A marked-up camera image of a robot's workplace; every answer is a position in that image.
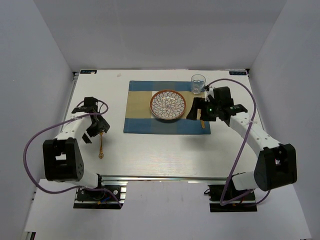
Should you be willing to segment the gold fork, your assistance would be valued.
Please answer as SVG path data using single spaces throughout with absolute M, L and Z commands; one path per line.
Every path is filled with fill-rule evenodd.
M 104 157 L 104 151 L 103 151 L 103 134 L 104 134 L 104 132 L 101 132 L 101 133 L 99 134 L 99 140 L 100 140 L 100 142 L 99 142 L 99 154 L 98 154 L 99 159 L 102 159 L 102 158 Z

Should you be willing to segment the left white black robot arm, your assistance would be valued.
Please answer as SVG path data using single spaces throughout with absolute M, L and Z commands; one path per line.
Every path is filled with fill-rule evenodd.
M 98 104 L 98 99 L 85 97 L 72 110 L 71 122 L 65 123 L 61 133 L 42 145 L 46 179 L 86 187 L 96 200 L 105 196 L 106 187 L 99 183 L 97 173 L 85 169 L 79 143 L 91 144 L 92 138 L 106 134 L 110 129 L 99 113 Z

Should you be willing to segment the gold knife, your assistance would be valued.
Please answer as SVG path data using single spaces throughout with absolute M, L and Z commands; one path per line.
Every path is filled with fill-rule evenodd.
M 202 119 L 200 120 L 200 124 L 201 124 L 201 128 L 202 128 L 202 129 L 205 129 L 205 122 L 204 122 Z

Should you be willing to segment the blue beige white cloth napkin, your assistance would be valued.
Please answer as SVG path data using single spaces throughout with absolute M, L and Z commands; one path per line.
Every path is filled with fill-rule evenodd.
M 184 114 L 173 120 L 157 118 L 150 109 L 150 101 L 154 94 L 162 90 L 174 90 L 185 99 Z M 154 135 L 209 135 L 210 123 L 205 121 L 188 120 L 193 98 L 204 97 L 204 93 L 193 94 L 189 81 L 137 81 L 131 80 L 128 87 L 128 96 L 124 121 L 124 133 L 154 134 Z

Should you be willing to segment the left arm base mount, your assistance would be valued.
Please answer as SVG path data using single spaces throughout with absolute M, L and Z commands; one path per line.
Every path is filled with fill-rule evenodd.
M 100 177 L 98 189 L 76 191 L 73 208 L 87 210 L 120 210 L 125 202 L 127 181 Z

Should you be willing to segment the floral ceramic plate orange rim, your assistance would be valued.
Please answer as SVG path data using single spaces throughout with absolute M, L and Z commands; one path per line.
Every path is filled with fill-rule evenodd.
M 149 108 L 157 119 L 176 120 L 185 113 L 186 100 L 175 90 L 161 90 L 153 94 Z

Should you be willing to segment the clear drinking glass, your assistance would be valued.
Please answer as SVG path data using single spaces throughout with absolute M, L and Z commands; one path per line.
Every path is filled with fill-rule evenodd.
M 195 74 L 191 77 L 191 92 L 200 94 L 205 86 L 206 78 L 201 74 Z

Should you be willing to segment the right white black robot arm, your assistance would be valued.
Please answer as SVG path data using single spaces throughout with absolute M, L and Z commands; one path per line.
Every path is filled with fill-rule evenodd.
M 280 143 L 255 123 L 243 105 L 234 103 L 229 87 L 211 88 L 205 92 L 205 97 L 195 97 L 186 118 L 205 122 L 220 119 L 237 132 L 257 156 L 253 171 L 232 174 L 225 187 L 229 198 L 236 200 L 247 190 L 267 192 L 297 181 L 293 145 Z

